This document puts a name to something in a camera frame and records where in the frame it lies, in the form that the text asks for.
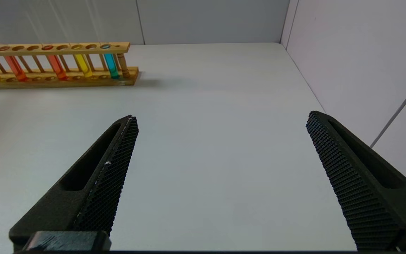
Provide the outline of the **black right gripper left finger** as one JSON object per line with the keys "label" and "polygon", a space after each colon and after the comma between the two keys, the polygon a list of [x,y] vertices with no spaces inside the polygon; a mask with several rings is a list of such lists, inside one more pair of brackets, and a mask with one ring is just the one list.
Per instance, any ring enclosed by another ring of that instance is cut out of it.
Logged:
{"label": "black right gripper left finger", "polygon": [[114,122],[10,229],[14,251],[41,230],[110,234],[138,134],[136,117]]}

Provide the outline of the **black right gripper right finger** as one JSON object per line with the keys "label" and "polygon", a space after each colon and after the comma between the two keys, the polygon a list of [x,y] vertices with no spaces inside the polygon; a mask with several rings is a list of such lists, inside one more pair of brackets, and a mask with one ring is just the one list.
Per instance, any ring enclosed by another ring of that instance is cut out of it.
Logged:
{"label": "black right gripper right finger", "polygon": [[340,124],[311,111],[307,132],[361,252],[406,252],[406,177]]}

